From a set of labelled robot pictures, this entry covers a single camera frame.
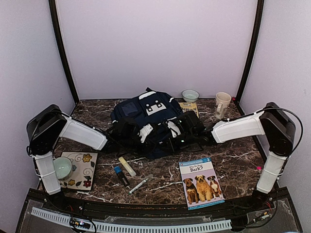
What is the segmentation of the navy blue student backpack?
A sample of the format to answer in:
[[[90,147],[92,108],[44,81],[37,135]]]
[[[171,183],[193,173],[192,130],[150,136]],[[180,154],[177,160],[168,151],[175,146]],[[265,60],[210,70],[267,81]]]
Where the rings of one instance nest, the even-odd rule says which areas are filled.
[[[155,150],[151,154],[142,156],[157,159],[172,154],[166,152],[166,139],[169,137],[166,120],[181,114],[183,111],[174,97],[147,88],[145,93],[117,104],[110,117],[112,123],[122,118],[134,120],[140,128],[141,142],[146,139],[155,142]]]

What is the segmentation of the dog book Why Dogs Bark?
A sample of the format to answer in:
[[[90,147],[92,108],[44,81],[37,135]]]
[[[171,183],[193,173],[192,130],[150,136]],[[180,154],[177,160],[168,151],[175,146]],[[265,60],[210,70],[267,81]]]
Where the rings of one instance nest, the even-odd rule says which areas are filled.
[[[179,170],[189,210],[225,202],[211,158],[179,162]]]

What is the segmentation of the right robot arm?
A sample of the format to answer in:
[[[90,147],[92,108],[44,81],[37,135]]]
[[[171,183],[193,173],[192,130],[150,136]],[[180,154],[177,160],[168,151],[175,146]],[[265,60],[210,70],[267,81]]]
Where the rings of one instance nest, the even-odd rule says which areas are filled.
[[[234,139],[264,135],[269,144],[268,155],[257,186],[248,199],[248,207],[257,211],[266,204],[275,182],[298,146],[294,142],[296,126],[288,114],[289,110],[269,102],[253,113],[221,119],[205,126],[196,114],[186,112],[169,121],[171,136],[168,146],[176,152],[191,144],[214,146]]]

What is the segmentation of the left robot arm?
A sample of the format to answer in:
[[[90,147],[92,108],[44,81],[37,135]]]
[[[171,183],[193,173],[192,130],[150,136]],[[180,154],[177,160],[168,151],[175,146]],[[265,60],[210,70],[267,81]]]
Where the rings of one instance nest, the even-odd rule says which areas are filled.
[[[56,175],[52,152],[59,138],[67,138],[98,151],[114,152],[116,147],[126,149],[125,144],[112,130],[102,131],[91,127],[67,114],[52,104],[32,118],[26,126],[29,145],[27,154],[34,159],[35,171],[50,196],[49,203],[57,211],[69,207],[68,200],[59,192],[61,185]]]

